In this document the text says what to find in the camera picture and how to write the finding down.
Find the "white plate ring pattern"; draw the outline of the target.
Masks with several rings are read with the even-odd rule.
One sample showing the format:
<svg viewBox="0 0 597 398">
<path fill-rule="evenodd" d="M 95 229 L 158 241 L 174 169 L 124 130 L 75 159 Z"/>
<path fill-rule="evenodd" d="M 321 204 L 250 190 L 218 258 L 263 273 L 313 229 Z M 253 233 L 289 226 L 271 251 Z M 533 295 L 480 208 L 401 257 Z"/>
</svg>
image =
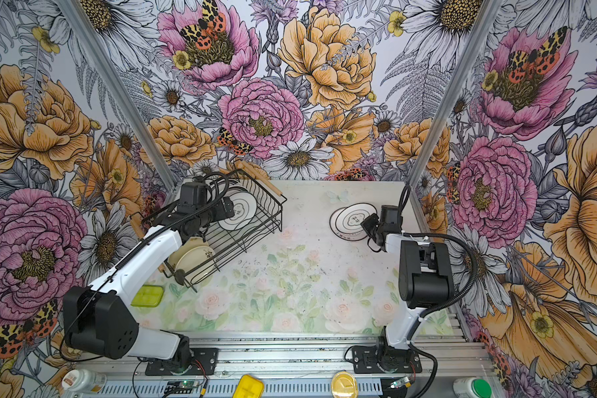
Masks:
<svg viewBox="0 0 597 398">
<path fill-rule="evenodd" d="M 376 215 L 376 207 L 369 203 L 339 208 L 330 216 L 330 230 L 336 237 L 349 242 L 366 239 L 362 223 L 372 215 Z"/>
</svg>

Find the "black wire dish rack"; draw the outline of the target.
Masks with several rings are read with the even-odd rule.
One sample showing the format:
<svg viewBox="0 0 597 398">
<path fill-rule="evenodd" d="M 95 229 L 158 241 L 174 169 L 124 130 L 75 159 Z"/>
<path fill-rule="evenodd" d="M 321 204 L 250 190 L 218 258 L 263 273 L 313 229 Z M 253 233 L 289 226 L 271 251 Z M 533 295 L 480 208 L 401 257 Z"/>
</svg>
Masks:
<svg viewBox="0 0 597 398">
<path fill-rule="evenodd" d="M 267 235 L 283 228 L 285 196 L 250 164 L 186 179 L 174 202 L 146 217 L 147 243 L 131 251 L 126 289 L 158 268 L 194 290 Z"/>
</svg>

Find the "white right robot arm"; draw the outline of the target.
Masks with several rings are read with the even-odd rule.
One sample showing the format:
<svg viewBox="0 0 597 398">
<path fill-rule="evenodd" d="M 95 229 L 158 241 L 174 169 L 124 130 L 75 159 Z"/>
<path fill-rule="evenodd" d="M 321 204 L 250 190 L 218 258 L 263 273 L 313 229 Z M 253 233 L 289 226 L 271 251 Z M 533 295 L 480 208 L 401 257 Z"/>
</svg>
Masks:
<svg viewBox="0 0 597 398">
<path fill-rule="evenodd" d="M 362 227 L 381 250 L 398 256 L 401 300 L 393 320 L 384 328 L 375 357 L 366 355 L 364 366 L 375 365 L 386 373 L 420 371 L 412 343 L 426 317 L 455 295 L 449 248 L 425 236 L 407 236 L 398 225 L 381 222 L 376 214 L 364 220 Z"/>
</svg>

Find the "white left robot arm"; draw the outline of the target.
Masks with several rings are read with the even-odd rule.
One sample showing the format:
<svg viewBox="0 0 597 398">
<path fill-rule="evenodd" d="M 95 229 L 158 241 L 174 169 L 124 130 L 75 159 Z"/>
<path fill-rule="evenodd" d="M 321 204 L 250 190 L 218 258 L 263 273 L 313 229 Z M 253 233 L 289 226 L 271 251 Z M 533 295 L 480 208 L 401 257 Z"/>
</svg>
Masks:
<svg viewBox="0 0 597 398">
<path fill-rule="evenodd" d="M 89 353 L 92 359 L 130 356 L 176 373 L 187 371 L 193 363 L 189 339 L 140 326 L 130 307 L 154 271 L 182 249 L 185 238 L 233 214 L 231 201 L 224 199 L 195 207 L 175 204 L 113 268 L 65 294 L 61 346 Z"/>
</svg>

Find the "green translucent square dish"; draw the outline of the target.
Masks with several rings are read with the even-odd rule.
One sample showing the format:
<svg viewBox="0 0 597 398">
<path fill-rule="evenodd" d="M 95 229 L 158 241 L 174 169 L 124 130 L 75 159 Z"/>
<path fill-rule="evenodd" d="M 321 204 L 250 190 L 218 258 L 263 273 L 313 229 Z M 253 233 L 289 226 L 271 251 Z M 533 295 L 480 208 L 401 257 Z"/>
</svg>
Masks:
<svg viewBox="0 0 597 398">
<path fill-rule="evenodd" d="M 143 285 L 134 295 L 131 306 L 135 308 L 157 308 L 164 297 L 164 287 L 159 285 Z"/>
</svg>

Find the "cream bowl plate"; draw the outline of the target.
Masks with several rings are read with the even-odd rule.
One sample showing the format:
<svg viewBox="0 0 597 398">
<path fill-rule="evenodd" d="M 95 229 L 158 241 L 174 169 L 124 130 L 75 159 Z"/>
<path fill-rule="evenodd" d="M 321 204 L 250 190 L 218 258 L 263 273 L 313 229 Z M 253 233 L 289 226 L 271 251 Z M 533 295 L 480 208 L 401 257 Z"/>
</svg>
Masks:
<svg viewBox="0 0 597 398">
<path fill-rule="evenodd" d="M 167 259 L 175 275 L 190 285 L 196 285 L 215 270 L 215 250 L 202 237 L 191 237 Z"/>
</svg>

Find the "white green rimmed plate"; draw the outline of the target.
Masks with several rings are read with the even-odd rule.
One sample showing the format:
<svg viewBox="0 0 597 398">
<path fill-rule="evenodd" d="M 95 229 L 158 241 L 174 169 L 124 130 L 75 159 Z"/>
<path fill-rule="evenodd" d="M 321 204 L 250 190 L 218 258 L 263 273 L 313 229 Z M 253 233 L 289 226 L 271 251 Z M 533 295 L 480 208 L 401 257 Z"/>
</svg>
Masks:
<svg viewBox="0 0 597 398">
<path fill-rule="evenodd" d="M 234 203 L 235 215 L 230 219 L 219 221 L 219 226 L 229 232 L 246 227 L 254 218 L 257 210 L 255 197 L 242 188 L 231 188 L 227 197 Z"/>
</svg>

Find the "round yellow lid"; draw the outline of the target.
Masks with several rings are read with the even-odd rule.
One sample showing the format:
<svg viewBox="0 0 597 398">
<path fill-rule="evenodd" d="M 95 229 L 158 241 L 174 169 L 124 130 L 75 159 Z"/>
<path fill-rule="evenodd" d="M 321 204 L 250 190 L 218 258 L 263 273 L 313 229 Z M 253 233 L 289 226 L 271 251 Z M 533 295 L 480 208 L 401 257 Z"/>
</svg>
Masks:
<svg viewBox="0 0 597 398">
<path fill-rule="evenodd" d="M 330 384 L 333 398 L 358 398 L 358 381 L 347 371 L 336 373 Z"/>
</svg>

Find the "yellow plastic block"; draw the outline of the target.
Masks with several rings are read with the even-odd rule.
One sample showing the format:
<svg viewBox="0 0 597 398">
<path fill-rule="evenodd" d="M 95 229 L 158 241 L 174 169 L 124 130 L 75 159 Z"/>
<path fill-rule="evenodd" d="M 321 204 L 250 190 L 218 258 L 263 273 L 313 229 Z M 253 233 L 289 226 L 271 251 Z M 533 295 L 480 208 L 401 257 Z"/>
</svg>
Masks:
<svg viewBox="0 0 597 398">
<path fill-rule="evenodd" d="M 265 383 L 250 375 L 244 375 L 238 382 L 233 398 L 262 398 L 265 391 Z"/>
</svg>

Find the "green white button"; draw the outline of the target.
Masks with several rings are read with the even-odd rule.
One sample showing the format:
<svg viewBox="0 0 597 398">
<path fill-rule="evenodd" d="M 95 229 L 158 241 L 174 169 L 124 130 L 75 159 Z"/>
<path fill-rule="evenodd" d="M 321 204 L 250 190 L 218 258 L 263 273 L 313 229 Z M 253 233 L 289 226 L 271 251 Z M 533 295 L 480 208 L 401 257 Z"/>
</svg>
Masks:
<svg viewBox="0 0 597 398">
<path fill-rule="evenodd" d="M 454 381 L 453 391 L 457 398 L 492 398 L 492 386 L 477 377 L 460 378 Z"/>
</svg>

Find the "aluminium left corner post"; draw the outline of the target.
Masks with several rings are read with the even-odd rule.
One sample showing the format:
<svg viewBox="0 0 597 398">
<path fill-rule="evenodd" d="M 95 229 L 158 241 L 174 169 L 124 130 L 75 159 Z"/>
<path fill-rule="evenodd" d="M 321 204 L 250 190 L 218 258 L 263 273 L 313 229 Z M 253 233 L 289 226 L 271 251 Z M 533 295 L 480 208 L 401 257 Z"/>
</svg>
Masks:
<svg viewBox="0 0 597 398">
<path fill-rule="evenodd" d="M 149 160 L 162 179 L 164 186 L 169 192 L 174 192 L 177 187 L 177 181 L 144 124 L 139 110 L 130 99 L 129 91 L 120 79 L 113 62 L 104 51 L 104 46 L 100 43 L 96 31 L 91 26 L 86 13 L 81 7 L 81 3 L 79 1 L 59 1 L 58 7 L 80 43 L 83 44 L 86 54 L 94 63 L 99 76 L 108 86 L 126 121 L 134 130 L 138 141 L 143 146 Z"/>
</svg>

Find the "aluminium corner post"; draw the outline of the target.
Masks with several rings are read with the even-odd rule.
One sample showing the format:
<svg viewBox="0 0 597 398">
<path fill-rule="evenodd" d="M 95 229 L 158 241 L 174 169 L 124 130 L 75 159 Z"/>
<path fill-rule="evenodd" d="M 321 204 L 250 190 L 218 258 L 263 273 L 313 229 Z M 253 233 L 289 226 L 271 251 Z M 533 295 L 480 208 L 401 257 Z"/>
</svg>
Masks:
<svg viewBox="0 0 597 398">
<path fill-rule="evenodd" d="M 456 63 L 454 74 L 444 91 L 439 108 L 433 117 L 429 128 L 429 134 L 421 147 L 421 152 L 409 175 L 408 184 L 411 188 L 416 186 L 424 170 L 426 170 L 426 166 L 433 154 L 434 147 L 440 141 L 451 109 L 458 99 L 459 91 L 461 90 L 467 75 L 472 70 L 479 52 L 487 41 L 487 36 L 494 25 L 494 21 L 502 4 L 503 1 L 501 0 L 484 1 L 480 9 L 479 16 L 474 23 L 466 48 L 464 49 L 461 58 L 459 58 Z"/>
<path fill-rule="evenodd" d="M 120 79 L 113 62 L 104 51 L 104 46 L 100 43 L 96 31 L 91 26 L 86 13 L 81 7 L 81 3 L 79 1 L 59 1 L 58 7 L 80 43 L 83 44 L 86 54 L 94 63 L 99 76 L 108 86 L 126 121 L 134 130 L 138 141 L 143 146 L 149 160 L 162 179 L 164 186 L 169 192 L 174 192 L 177 187 L 177 181 L 144 124 L 139 110 L 130 99 L 129 91 Z"/>
</svg>

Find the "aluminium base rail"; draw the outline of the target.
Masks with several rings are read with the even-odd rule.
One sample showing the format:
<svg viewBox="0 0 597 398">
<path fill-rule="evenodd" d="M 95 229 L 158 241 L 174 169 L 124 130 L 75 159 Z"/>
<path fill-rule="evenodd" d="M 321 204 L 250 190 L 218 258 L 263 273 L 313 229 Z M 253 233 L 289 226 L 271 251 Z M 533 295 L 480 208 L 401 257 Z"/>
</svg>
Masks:
<svg viewBox="0 0 597 398">
<path fill-rule="evenodd" d="M 379 396 L 391 380 L 410 376 L 414 395 L 429 379 L 432 362 L 425 357 L 408 361 L 397 372 L 384 373 L 364 366 L 363 351 L 371 352 L 378 339 L 363 335 L 300 335 L 297 333 L 199 333 L 192 337 L 198 363 L 185 372 L 168 371 L 137 358 L 99 359 L 83 368 L 108 377 L 105 396 L 160 397 L 167 388 L 181 386 L 185 396 L 197 397 L 208 381 L 208 397 L 230 397 L 245 375 L 265 384 L 265 396 L 329 396 L 333 376 L 351 373 L 358 381 L 360 396 Z"/>
</svg>

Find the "aluminium right corner post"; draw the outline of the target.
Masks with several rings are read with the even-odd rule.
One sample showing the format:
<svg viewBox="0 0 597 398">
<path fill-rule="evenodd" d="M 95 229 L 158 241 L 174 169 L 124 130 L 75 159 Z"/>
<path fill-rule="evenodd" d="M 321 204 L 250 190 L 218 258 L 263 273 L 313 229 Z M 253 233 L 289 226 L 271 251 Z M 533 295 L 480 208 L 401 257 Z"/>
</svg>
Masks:
<svg viewBox="0 0 597 398">
<path fill-rule="evenodd" d="M 426 170 L 426 166 L 433 154 L 434 147 L 440 141 L 451 109 L 458 99 L 459 91 L 461 90 L 467 75 L 472 70 L 479 52 L 487 41 L 487 36 L 494 25 L 494 21 L 502 4 L 503 1 L 501 0 L 484 1 L 480 9 L 479 16 L 474 23 L 466 48 L 464 49 L 461 58 L 459 58 L 456 63 L 454 74 L 444 91 L 439 108 L 433 117 L 429 128 L 429 134 L 421 147 L 421 152 L 409 175 L 408 184 L 411 188 L 416 186 L 424 170 Z"/>
</svg>

